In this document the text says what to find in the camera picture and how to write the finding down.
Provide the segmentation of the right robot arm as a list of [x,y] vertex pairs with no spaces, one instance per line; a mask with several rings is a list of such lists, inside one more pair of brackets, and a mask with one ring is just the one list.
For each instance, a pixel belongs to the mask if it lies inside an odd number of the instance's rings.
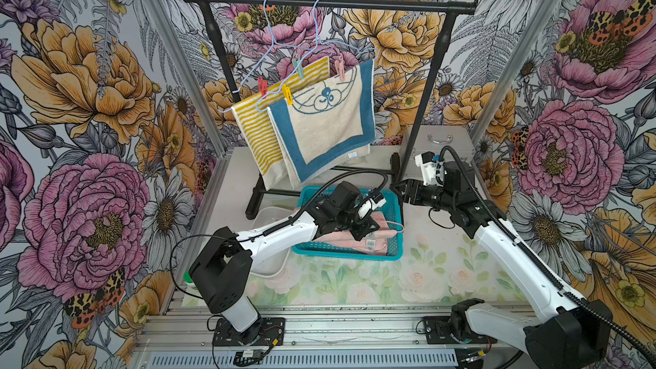
[[588,302],[560,278],[515,232],[504,213],[479,193],[471,168],[449,162],[442,179],[393,184],[403,203],[446,211],[468,237],[502,266],[531,305],[531,316],[472,298],[454,304],[438,329],[465,343],[493,338],[528,355],[539,368],[584,368],[606,357],[613,315]]

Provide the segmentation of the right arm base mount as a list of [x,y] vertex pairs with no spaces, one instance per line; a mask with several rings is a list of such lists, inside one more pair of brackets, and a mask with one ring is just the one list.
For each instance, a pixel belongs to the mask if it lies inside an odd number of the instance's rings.
[[425,316],[415,326],[415,332],[423,336],[429,345],[495,345],[498,341],[485,335],[464,331],[456,334],[456,329],[447,316]]

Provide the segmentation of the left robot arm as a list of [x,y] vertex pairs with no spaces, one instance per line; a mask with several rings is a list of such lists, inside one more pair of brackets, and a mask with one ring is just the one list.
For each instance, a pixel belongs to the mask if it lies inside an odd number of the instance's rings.
[[208,238],[189,275],[212,314],[218,314],[240,335],[258,331],[261,315],[245,294],[251,269],[297,244],[333,232],[346,231],[355,240],[379,229],[372,218],[386,204],[379,190],[366,196],[349,182],[329,196],[317,191],[311,200],[286,219],[235,233],[228,227]]

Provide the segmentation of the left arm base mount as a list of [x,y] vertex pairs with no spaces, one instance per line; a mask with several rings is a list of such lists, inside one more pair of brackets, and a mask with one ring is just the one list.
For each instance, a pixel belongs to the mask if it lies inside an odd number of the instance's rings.
[[285,336],[286,319],[261,317],[244,332],[237,331],[225,318],[218,319],[213,329],[212,345],[215,347],[269,347],[281,345]]

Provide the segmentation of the teal plastic basket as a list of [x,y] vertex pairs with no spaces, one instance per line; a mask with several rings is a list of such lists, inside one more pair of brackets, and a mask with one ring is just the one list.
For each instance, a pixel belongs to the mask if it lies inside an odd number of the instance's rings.
[[397,196],[383,190],[386,200],[382,208],[372,213],[379,229],[362,240],[355,240],[350,232],[334,232],[318,240],[295,245],[292,249],[303,256],[320,256],[364,261],[398,261],[403,254],[404,226]]

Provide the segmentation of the blue and beige towel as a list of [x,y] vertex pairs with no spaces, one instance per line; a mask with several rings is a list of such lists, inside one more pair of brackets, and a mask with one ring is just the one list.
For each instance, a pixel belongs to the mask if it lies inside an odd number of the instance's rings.
[[375,141],[372,60],[268,108],[291,187],[370,154]]

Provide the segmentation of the pink towel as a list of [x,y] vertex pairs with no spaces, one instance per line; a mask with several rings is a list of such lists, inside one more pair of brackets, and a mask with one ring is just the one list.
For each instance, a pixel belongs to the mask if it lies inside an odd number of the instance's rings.
[[384,213],[376,211],[372,214],[374,220],[379,222],[380,229],[366,236],[362,241],[355,241],[345,232],[333,232],[314,240],[315,243],[329,244],[340,249],[353,249],[357,252],[372,255],[385,256],[388,249],[388,240],[396,237],[398,233],[388,229],[384,223]]

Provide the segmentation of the pink wire hanger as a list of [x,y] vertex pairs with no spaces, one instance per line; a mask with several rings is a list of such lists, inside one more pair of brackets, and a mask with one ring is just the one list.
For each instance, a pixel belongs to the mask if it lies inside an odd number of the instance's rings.
[[395,231],[396,233],[403,233],[405,231],[405,227],[401,223],[397,223],[390,220],[385,220],[384,223],[388,229],[390,229],[391,231]]

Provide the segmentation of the pink clothespin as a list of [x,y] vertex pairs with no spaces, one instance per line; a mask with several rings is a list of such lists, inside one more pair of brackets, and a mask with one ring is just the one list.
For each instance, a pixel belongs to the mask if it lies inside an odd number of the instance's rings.
[[345,77],[344,59],[342,56],[337,56],[335,58],[334,67],[337,72],[338,78],[341,80],[341,82],[344,82],[346,80],[346,77]]

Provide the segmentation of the black clothes rack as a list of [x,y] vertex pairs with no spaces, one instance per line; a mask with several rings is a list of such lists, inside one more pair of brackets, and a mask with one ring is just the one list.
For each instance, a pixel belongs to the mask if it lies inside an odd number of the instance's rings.
[[474,15],[478,8],[479,0],[472,2],[421,2],[403,0],[184,0],[186,3],[195,3],[200,8],[205,22],[206,31],[212,42],[215,52],[220,60],[220,65],[227,79],[229,89],[234,94],[234,100],[239,101],[239,90],[237,89],[232,70],[227,61],[227,51],[223,42],[219,24],[211,10],[212,3],[229,4],[262,4],[286,5],[290,7],[313,7],[313,8],[339,8],[346,10],[382,10],[382,11],[425,11],[429,13],[444,13],[445,20],[442,31],[438,34],[433,46],[434,56],[430,60],[430,69],[427,75],[425,88],[422,92],[420,105],[410,135],[404,138],[405,147],[399,153],[391,156],[391,169],[387,171],[392,180],[402,180],[410,162],[413,147],[420,133],[421,121],[426,112],[433,89],[435,87],[437,73],[442,66],[451,43],[452,32],[457,18],[461,15]]

